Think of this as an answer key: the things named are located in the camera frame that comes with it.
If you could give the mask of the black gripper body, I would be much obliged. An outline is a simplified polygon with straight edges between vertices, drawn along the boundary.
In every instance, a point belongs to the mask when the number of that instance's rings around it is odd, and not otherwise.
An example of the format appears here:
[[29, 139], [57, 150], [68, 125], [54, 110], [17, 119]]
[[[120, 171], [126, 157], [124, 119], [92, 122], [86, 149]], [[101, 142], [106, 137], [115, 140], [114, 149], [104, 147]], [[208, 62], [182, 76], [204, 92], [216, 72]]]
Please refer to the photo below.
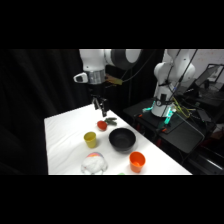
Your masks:
[[92, 98], [100, 98], [103, 99], [105, 97], [106, 86], [104, 83], [97, 85], [88, 85], [88, 89], [90, 92], [90, 96]]

